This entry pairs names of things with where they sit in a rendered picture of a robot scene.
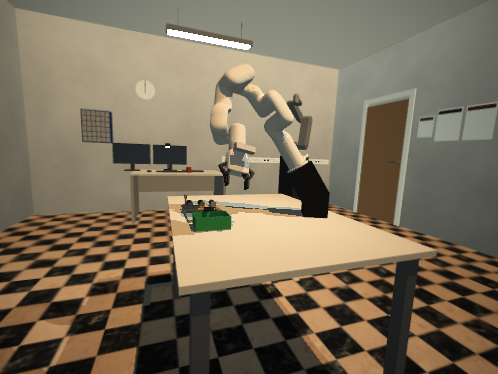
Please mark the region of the green open-top box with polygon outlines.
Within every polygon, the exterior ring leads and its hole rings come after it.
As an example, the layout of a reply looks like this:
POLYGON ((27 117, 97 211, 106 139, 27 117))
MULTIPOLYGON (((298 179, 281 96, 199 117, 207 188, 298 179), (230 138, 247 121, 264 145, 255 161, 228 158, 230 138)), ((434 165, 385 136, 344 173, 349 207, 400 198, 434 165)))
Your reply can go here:
POLYGON ((195 232, 231 230, 231 215, 226 211, 193 212, 193 228, 195 232))

